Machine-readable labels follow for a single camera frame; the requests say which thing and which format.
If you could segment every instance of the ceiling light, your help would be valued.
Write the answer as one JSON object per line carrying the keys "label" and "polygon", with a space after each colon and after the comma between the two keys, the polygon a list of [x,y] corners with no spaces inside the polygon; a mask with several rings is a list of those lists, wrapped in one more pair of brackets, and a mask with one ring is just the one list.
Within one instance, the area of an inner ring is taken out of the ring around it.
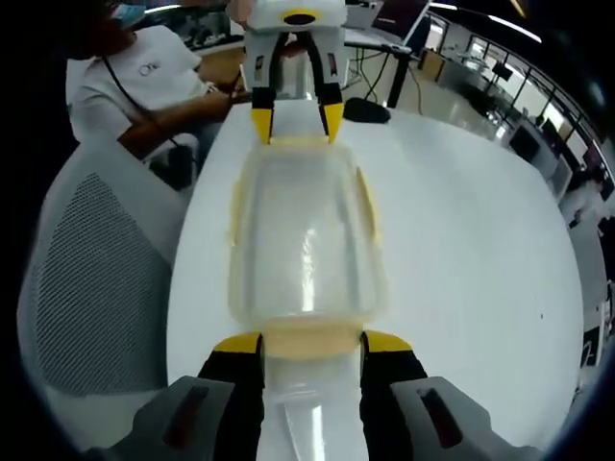
{"label": "ceiling light", "polygon": [[521,4],[519,3],[519,0],[510,0],[510,3],[512,3],[512,6],[515,7],[515,10],[517,10],[517,13],[519,13],[523,17],[526,17],[526,12],[523,11],[523,8]]}
{"label": "ceiling light", "polygon": [[526,31],[526,30],[525,30],[523,27],[521,27],[521,26],[518,26],[518,25],[516,25],[516,24],[513,24],[512,22],[504,21],[504,20],[503,20],[503,19],[501,19],[500,17],[498,17],[498,16],[492,16],[491,14],[489,14],[489,19],[491,19],[492,21],[495,21],[495,22],[499,22],[500,24],[502,24],[502,25],[504,25],[504,26],[506,26],[506,27],[509,27],[510,29],[514,29],[515,31],[517,31],[517,32],[519,32],[519,33],[521,33],[521,34],[523,34],[523,35],[525,35],[525,36],[528,36],[529,38],[531,38],[531,39],[533,39],[533,40],[536,40],[538,43],[542,43],[542,40],[540,39],[540,37],[539,37],[539,36],[537,36],[536,34],[533,34],[533,33],[532,33],[532,32],[530,32],[530,31]]}
{"label": "ceiling light", "polygon": [[431,8],[441,8],[443,10],[456,10],[455,5],[449,5],[448,3],[430,3]]}
{"label": "ceiling light", "polygon": [[157,7],[151,10],[147,10],[145,14],[149,14],[150,12],[163,12],[165,10],[173,10],[174,8],[179,8],[181,5],[166,5],[164,7]]}

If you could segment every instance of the white table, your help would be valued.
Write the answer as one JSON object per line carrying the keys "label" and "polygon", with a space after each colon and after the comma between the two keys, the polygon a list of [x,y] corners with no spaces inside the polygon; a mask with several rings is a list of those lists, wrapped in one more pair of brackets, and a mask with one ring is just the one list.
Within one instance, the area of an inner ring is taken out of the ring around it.
{"label": "white table", "polygon": [[[491,414],[513,445],[545,447],[578,376],[582,298],[557,204],[537,171],[486,139],[392,111],[387,126],[344,121],[380,216],[388,312],[368,328],[409,341]],[[274,135],[322,134],[315,102],[276,105]],[[169,382],[196,376],[241,331],[227,308],[231,197],[257,142],[249,106],[216,139],[184,222],[171,286]]]}

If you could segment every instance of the mesh chair back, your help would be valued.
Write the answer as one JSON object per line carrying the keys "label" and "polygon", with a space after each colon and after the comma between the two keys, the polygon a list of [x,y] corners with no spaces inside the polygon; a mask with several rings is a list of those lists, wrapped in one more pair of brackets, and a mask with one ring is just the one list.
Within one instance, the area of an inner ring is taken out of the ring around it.
{"label": "mesh chair back", "polygon": [[20,348],[38,390],[166,386],[168,290],[184,216],[182,198],[116,142],[73,154],[45,199],[19,301]]}

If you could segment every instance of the white wall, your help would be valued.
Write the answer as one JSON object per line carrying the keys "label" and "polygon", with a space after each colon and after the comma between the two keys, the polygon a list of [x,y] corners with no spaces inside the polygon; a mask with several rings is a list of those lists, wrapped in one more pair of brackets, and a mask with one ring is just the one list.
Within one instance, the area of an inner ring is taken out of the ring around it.
{"label": "white wall", "polygon": [[442,55],[447,58],[451,58],[455,55],[455,51],[447,50],[446,48],[456,46],[458,53],[463,53],[470,43],[472,33],[465,27],[461,27],[458,24],[449,23],[449,29],[444,37],[444,43],[442,43]]}

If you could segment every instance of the black cable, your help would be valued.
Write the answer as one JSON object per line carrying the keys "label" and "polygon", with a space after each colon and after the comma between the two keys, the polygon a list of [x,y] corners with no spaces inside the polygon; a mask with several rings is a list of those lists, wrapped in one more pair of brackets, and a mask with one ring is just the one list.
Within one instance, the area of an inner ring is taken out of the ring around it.
{"label": "black cable", "polygon": [[365,75],[365,71],[363,70],[363,61],[365,59],[365,50],[361,49],[361,57],[360,60],[358,62],[358,71],[361,75],[361,77],[363,78],[363,80],[365,81],[365,83],[367,83],[367,86],[370,87],[371,84],[369,83],[369,79],[367,78],[367,75]]}
{"label": "black cable", "polygon": [[367,99],[369,97],[370,94],[374,94],[374,98],[376,99],[376,103],[378,102],[378,95],[376,94],[376,92],[374,91],[374,89],[376,88],[376,85],[379,83],[379,81],[381,80],[382,77],[382,73],[384,72],[384,68],[386,67],[386,62],[388,61],[388,57],[391,56],[388,53],[386,54],[386,56],[384,57],[384,62],[382,63],[382,67],[381,67],[381,71],[378,73],[378,77],[376,77],[376,80],[374,81],[374,84],[371,85],[369,87],[369,91],[367,92],[367,94],[365,95],[365,97],[363,99]]}
{"label": "black cable", "polygon": [[[358,49],[357,48],[355,49],[355,56],[356,56],[355,59],[350,59],[349,61],[350,62],[358,62]],[[362,80],[362,78],[360,76],[360,73],[358,71],[358,64],[357,64],[357,68],[356,69],[353,69],[352,67],[349,66],[348,72],[351,75],[349,76],[348,82],[346,83],[346,85],[344,87],[342,87],[342,90],[348,89],[351,86],[354,86],[354,85],[358,84]]]}
{"label": "black cable", "polygon": [[173,139],[173,136],[169,135],[169,133],[166,132],[166,130],[160,125],[160,123],[158,123],[158,120],[156,120],[156,117],[154,116],[154,114],[148,109],[146,109],[144,106],[139,104],[137,101],[135,101],[135,99],[128,93],[128,91],[126,91],[126,88],[124,88],[124,86],[120,83],[119,79],[115,75],[115,72],[113,71],[113,68],[111,67],[111,64],[109,63],[109,60],[106,57],[103,57],[103,63],[107,67],[107,70],[109,70],[109,73],[111,74],[111,77],[113,78],[113,81],[115,82],[119,90],[126,97],[126,99],[128,99],[131,102],[131,104],[135,106],[135,109],[137,109],[140,112],[143,118],[146,118],[150,122],[152,122],[156,126],[156,128],[160,131],[160,133],[162,133],[164,137],[166,137],[169,141],[171,141],[175,147],[182,147],[180,144],[178,144],[178,142],[175,139]]}
{"label": "black cable", "polygon": [[[371,60],[372,58],[377,58],[378,56],[384,54],[383,51],[380,51],[379,53],[374,53],[373,55],[369,55],[363,58],[364,61],[367,60]],[[354,59],[350,59],[350,61],[359,61],[359,58],[354,58]]]}
{"label": "black cable", "polygon": [[419,113],[421,115],[424,115],[424,113],[423,113],[423,96],[421,94],[421,86],[419,85],[419,81],[417,80],[416,76],[414,75],[414,71],[412,70],[412,67],[410,67],[410,65],[408,65],[407,70],[410,71],[410,75],[412,76],[412,80],[416,84],[416,92],[417,92],[417,95],[418,95],[418,109],[419,109]]}

